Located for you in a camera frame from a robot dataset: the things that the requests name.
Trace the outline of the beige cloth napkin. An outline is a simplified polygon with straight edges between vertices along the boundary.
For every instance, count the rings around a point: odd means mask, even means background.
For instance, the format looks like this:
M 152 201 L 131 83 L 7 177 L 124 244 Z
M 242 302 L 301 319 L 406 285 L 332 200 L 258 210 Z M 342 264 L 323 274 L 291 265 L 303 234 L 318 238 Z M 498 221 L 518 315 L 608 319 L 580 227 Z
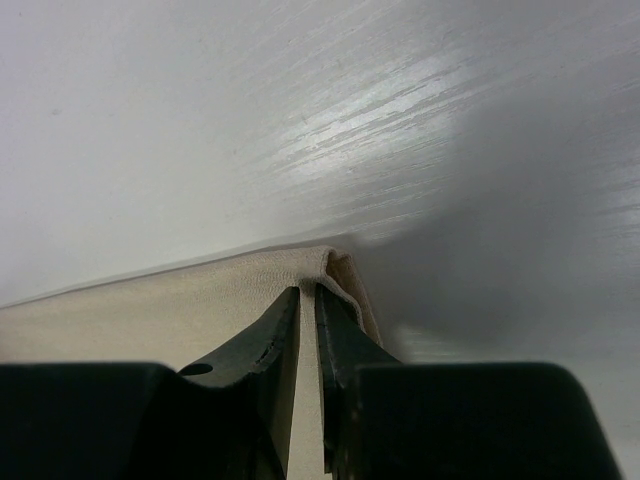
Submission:
M 331 246 L 264 251 L 66 292 L 2 309 L 1 360 L 156 361 L 175 369 L 209 353 L 289 286 L 301 291 L 288 476 L 325 478 L 314 293 L 325 285 L 380 339 L 350 254 Z

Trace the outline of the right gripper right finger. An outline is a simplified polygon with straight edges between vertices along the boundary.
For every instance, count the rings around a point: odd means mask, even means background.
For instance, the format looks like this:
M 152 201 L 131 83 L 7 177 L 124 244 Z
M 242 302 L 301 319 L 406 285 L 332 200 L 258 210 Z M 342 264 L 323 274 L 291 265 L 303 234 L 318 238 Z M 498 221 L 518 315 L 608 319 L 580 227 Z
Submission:
M 315 290 L 325 470 L 335 479 L 617 479 L 582 385 L 540 362 L 405 364 Z

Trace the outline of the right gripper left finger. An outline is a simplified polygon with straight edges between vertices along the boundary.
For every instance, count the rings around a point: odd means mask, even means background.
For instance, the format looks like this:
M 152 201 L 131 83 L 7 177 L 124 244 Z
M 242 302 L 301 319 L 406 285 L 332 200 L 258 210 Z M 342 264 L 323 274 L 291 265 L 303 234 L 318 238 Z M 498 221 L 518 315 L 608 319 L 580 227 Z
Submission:
M 150 362 L 1 368 L 5 479 L 282 479 L 300 291 L 180 370 Z

